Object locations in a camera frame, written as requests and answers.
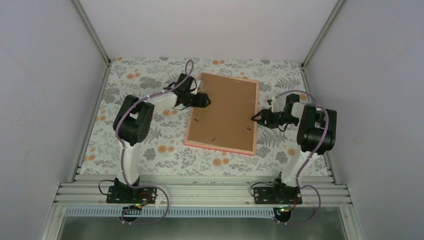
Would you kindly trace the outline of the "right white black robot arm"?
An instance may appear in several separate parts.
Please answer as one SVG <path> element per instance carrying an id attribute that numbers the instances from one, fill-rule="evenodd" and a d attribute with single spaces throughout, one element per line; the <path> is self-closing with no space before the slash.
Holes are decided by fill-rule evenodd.
<path id="1" fill-rule="evenodd" d="M 300 148 L 288 167 L 278 173 L 272 183 L 252 185 L 252 195 L 257 204 L 300 204 L 302 203 L 301 178 L 313 162 L 333 149 L 336 143 L 337 111 L 313 103 L 301 101 L 302 91 L 284 92 L 285 105 L 282 111 L 274 111 L 272 97 L 267 100 L 268 108 L 260 110 L 251 120 L 262 127 L 278 129 L 284 133 L 289 125 L 297 127 L 296 143 Z"/>

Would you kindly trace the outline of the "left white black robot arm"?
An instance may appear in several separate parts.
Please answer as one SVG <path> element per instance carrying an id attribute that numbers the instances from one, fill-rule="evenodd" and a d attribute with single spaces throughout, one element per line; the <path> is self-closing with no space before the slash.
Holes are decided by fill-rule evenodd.
<path id="1" fill-rule="evenodd" d="M 203 82 L 188 73 L 163 90 L 144 98 L 127 95 L 113 123 L 113 130 L 122 144 L 120 172 L 107 192 L 107 203 L 135 203 L 143 197 L 138 164 L 141 143 L 149 134 L 153 115 L 180 105 L 183 108 L 206 108 L 211 100 L 200 92 Z"/>

